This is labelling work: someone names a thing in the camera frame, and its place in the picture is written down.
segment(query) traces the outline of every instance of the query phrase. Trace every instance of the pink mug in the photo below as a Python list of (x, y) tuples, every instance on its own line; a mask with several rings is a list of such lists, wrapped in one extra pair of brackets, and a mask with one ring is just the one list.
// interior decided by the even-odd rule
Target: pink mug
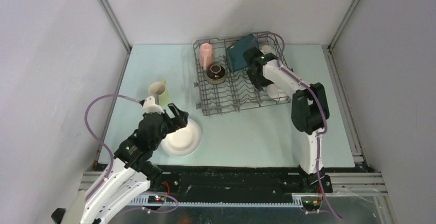
[(212, 65), (214, 62), (213, 46), (209, 43), (203, 43), (200, 46), (200, 65), (203, 67), (203, 70), (206, 70), (207, 67)]

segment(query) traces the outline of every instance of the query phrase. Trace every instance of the yellow mug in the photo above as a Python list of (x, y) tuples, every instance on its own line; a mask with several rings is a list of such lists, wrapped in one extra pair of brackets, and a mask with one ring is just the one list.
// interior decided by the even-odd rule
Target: yellow mug
[(168, 88), (167, 81), (164, 79), (161, 82), (154, 82), (149, 87), (149, 94), (159, 97), (158, 105), (165, 106), (168, 104)]

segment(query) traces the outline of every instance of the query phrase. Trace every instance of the white table surface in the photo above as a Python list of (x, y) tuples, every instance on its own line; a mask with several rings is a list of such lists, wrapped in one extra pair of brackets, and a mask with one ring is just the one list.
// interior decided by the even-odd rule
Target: white table surface
[[(321, 45), (286, 45), (284, 56), (296, 74), (325, 87), (330, 118), (329, 131), (322, 139), (324, 166), (354, 167)], [(148, 96), (148, 86), (162, 79), (167, 80), (170, 102), (189, 112), (189, 118), (200, 125), (203, 136), (191, 155), (172, 157), (160, 147), (154, 152), (152, 163), (240, 167), (300, 164), (302, 134), (290, 119), (290, 103), (205, 117), (195, 107), (199, 93), (193, 85), (196, 73), (192, 45), (134, 45), (119, 93), (141, 100)], [(139, 105), (117, 100), (105, 139), (113, 152), (132, 134), (141, 119)], [(103, 149), (99, 163), (108, 162), (109, 155)]]

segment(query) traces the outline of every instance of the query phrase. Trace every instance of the white wall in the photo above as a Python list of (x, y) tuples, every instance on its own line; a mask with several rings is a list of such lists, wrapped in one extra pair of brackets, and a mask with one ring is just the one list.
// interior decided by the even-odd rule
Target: white wall
[(434, 223), (436, 0), (362, 0), (334, 57), (400, 223)]
[(270, 30), (287, 43), (328, 44), (352, 0), (109, 0), (133, 44)]
[[(126, 52), (97, 0), (0, 0), (1, 223), (51, 223), (97, 143), (83, 115), (115, 91)], [(111, 101), (96, 105), (102, 133)]]

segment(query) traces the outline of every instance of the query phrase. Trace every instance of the dish rack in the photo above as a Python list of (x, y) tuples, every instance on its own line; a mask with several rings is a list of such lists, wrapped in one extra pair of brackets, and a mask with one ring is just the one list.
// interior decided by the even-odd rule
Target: dish rack
[[(266, 32), (252, 33), (255, 38)], [(198, 87), (200, 94), (200, 102), (196, 104), (197, 109), (201, 109), (203, 115), (225, 114), (234, 111), (265, 107), (271, 105), (290, 103), (290, 98), (272, 99), (266, 93), (266, 90), (256, 89), (250, 82), (247, 75), (247, 68), (236, 72), (230, 72), (230, 68), (226, 61), (226, 48), (238, 41), (242, 36), (233, 36), (228, 38), (210, 38), (197, 40), (194, 45), (195, 66), (197, 72), (197, 82), (194, 82), (194, 87)], [(275, 35), (268, 35), (257, 39), (259, 47), (263, 45), (271, 46), (276, 53), (282, 55), (280, 61), (287, 66), (285, 58), (282, 54), (282, 47)], [(210, 84), (205, 77), (206, 72), (200, 65), (199, 48), (203, 43), (209, 43), (213, 46), (215, 63), (220, 64), (226, 70), (226, 81), (222, 84)]]

